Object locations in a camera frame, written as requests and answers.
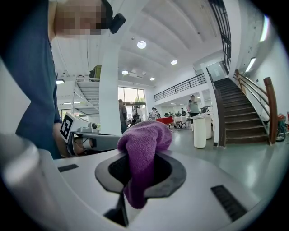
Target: person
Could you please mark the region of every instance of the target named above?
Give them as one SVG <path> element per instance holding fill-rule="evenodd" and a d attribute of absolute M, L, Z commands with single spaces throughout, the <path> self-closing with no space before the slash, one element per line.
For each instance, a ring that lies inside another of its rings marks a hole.
<path fill-rule="evenodd" d="M 194 117 L 199 114 L 198 103 L 196 102 L 196 98 L 194 95 L 191 95 L 191 99 L 189 100 L 189 103 L 187 105 L 187 110 L 190 114 L 190 117 Z"/>
<path fill-rule="evenodd" d="M 126 106 L 123 105 L 122 99 L 118 100 L 119 116 L 121 119 L 121 134 L 127 130 L 127 116 L 126 116 Z"/>
<path fill-rule="evenodd" d="M 186 116 L 186 112 L 184 111 L 183 108 L 181 108 L 181 111 L 182 111 L 182 116 Z"/>
<path fill-rule="evenodd" d="M 156 113 L 155 113 L 155 111 L 156 111 L 156 108 L 152 108 L 152 111 L 151 111 L 151 113 L 150 113 L 150 118 L 151 118 L 151 120 L 156 120 Z"/>
<path fill-rule="evenodd" d="M 100 29 L 110 27 L 112 14 L 112 7 L 104 0 L 38 1 L 36 7 L 26 12 L 27 18 L 14 31 L 9 46 L 1 49 L 6 68 L 31 101 L 16 134 L 49 151 L 53 159 L 69 154 L 60 134 L 51 42 L 56 36 L 100 34 Z M 76 141 L 75 148 L 76 154 L 84 151 Z"/>
<path fill-rule="evenodd" d="M 160 114 L 158 111 L 155 111 L 155 114 L 156 114 L 156 118 L 157 118 L 157 119 L 160 119 L 160 118 L 161 118 L 161 114 Z"/>
<path fill-rule="evenodd" d="M 141 111 L 140 107 L 137 105 L 134 106 L 134 112 L 132 113 L 132 118 L 138 122 L 141 121 L 143 118 L 143 112 Z"/>

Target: white trash bin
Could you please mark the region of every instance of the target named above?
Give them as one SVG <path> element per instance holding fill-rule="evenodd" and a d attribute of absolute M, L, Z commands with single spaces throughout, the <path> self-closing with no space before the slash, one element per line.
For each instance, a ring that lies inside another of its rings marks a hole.
<path fill-rule="evenodd" d="M 212 138 L 211 116 L 207 115 L 205 121 L 206 121 L 206 139 L 211 139 Z"/>
<path fill-rule="evenodd" d="M 206 147 L 206 121 L 204 116 L 194 116 L 194 146 L 195 148 Z"/>

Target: person standing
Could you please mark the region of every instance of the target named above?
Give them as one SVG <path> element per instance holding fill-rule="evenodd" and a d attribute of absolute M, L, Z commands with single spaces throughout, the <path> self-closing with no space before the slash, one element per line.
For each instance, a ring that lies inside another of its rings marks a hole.
<path fill-rule="evenodd" d="M 121 118 L 121 134 L 123 134 L 127 130 L 127 116 L 126 116 L 126 106 L 123 105 L 122 99 L 118 100 L 119 106 L 119 116 Z"/>
<path fill-rule="evenodd" d="M 184 111 L 183 108 L 181 108 L 181 111 L 182 111 L 182 116 L 186 116 L 186 112 Z"/>
<path fill-rule="evenodd" d="M 155 111 L 156 111 L 156 108 L 152 108 L 152 111 L 151 111 L 151 113 L 150 113 L 150 118 L 151 118 L 151 120 L 156 120 L 156 113 L 155 113 Z"/>
<path fill-rule="evenodd" d="M 190 114 L 190 117 L 194 117 L 199 114 L 199 107 L 194 95 L 191 95 L 191 99 L 189 100 L 189 103 L 187 105 L 187 110 Z"/>
<path fill-rule="evenodd" d="M 134 106 L 134 112 L 133 112 L 132 118 L 135 119 L 136 121 L 142 120 L 143 113 L 139 106 Z"/>
<path fill-rule="evenodd" d="M 161 114 L 160 114 L 158 111 L 155 111 L 155 114 L 156 114 L 156 118 L 157 118 L 157 119 L 160 119 L 160 118 L 161 118 Z"/>

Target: black metal railing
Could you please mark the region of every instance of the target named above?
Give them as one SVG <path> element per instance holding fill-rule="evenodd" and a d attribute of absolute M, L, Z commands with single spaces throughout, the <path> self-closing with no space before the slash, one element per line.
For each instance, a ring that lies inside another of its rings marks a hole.
<path fill-rule="evenodd" d="M 231 65 L 231 31 L 227 11 L 223 0 L 209 0 L 209 3 L 220 30 L 224 53 L 224 67 L 227 74 L 229 74 Z"/>
<path fill-rule="evenodd" d="M 175 86 L 173 86 L 167 90 L 164 90 L 163 92 L 160 92 L 159 94 L 154 95 L 154 100 L 157 101 L 160 99 L 164 99 L 168 96 L 177 94 L 179 92 L 185 91 L 185 90 L 193 88 L 195 86 L 204 84 L 206 82 L 207 82 L 207 80 L 205 78 L 205 75 L 203 73 L 199 74 L 199 75 L 197 75 L 191 79 L 188 79 L 184 82 L 181 82 L 181 83 L 179 83 L 179 84 L 177 84 L 177 85 L 175 85 Z"/>

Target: person in white shirt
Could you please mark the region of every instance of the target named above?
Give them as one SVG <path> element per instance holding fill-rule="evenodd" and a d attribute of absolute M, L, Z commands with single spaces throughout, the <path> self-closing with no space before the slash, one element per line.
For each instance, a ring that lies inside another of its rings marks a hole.
<path fill-rule="evenodd" d="M 143 112 L 141 111 L 139 106 L 134 106 L 134 112 L 133 112 L 132 116 L 134 117 L 135 114 L 137 114 L 136 121 L 142 121 Z"/>
<path fill-rule="evenodd" d="M 152 108 L 152 111 L 151 111 L 151 113 L 150 113 L 150 118 L 151 118 L 151 120 L 156 120 L 156 113 L 155 113 L 155 111 L 156 111 L 156 108 Z"/>

